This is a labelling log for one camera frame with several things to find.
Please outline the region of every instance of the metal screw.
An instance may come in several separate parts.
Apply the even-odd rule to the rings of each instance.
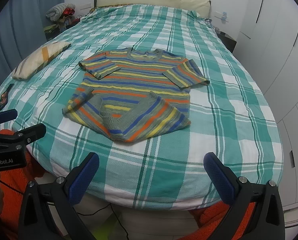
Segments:
[[[56,180],[57,183],[61,184],[64,182],[64,177],[58,177]]]
[[[269,181],[269,185],[270,185],[271,187],[274,187],[274,186],[276,186],[276,183],[275,183],[273,180],[270,180],[270,181]]]
[[[29,186],[29,187],[33,187],[33,185],[34,185],[34,181],[33,181],[33,180],[30,180],[30,181],[28,182],[28,186]]]
[[[241,176],[241,177],[239,177],[239,181],[240,181],[241,183],[246,183],[248,180],[247,180],[246,177]]]

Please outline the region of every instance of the nightstand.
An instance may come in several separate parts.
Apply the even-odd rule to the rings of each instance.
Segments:
[[[224,32],[217,33],[217,36],[219,37],[219,39],[221,39],[222,43],[226,46],[228,51],[233,53],[234,47],[236,46],[237,42]]]

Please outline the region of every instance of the black clamp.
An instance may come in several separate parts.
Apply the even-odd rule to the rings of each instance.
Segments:
[[[0,123],[13,120],[18,112],[15,109],[0,112]],[[0,171],[23,168],[27,165],[26,146],[46,133],[45,125],[40,123],[20,130],[13,135],[0,134]]]
[[[205,155],[203,165],[221,200],[230,205],[208,240],[231,240],[251,202],[256,206],[240,240],[285,239],[283,209],[274,181],[262,185],[250,183],[246,177],[238,178],[212,152]]]
[[[81,201],[98,168],[99,156],[89,153],[66,178],[58,177],[53,183],[42,185],[30,181],[20,210],[18,239],[63,239],[59,236],[48,206],[48,202],[53,202],[72,240],[95,240],[73,209],[73,205]]]

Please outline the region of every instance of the curtain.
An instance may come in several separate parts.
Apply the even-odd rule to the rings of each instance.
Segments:
[[[9,0],[0,12],[0,85],[19,63],[46,42],[45,13],[64,0]]]

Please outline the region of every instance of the blue gripper pad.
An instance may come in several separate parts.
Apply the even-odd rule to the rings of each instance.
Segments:
[[[0,124],[16,119],[18,112],[15,109],[0,112]]]
[[[218,191],[221,200],[228,205],[232,205],[235,200],[235,188],[230,183],[224,171],[225,167],[214,153],[207,153],[203,158],[203,166],[213,185]]]
[[[68,189],[68,201],[71,206],[80,203],[85,191],[87,190],[92,178],[99,168],[99,156],[93,153],[89,161],[82,167]]]

